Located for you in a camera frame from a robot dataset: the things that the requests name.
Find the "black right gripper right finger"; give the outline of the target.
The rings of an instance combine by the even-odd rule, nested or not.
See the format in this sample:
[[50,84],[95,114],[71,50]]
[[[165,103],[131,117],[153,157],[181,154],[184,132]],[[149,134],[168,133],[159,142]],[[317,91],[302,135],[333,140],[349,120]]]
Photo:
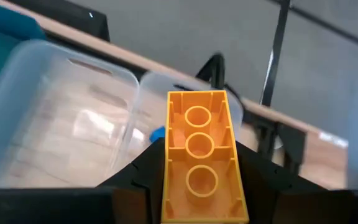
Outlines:
[[358,223],[358,190],[328,190],[236,144],[251,223]]

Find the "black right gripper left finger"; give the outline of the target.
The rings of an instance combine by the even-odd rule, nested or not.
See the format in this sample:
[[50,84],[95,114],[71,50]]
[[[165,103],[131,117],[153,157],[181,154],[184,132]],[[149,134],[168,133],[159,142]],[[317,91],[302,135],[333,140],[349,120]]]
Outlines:
[[165,141],[91,188],[0,189],[0,223],[160,223]]

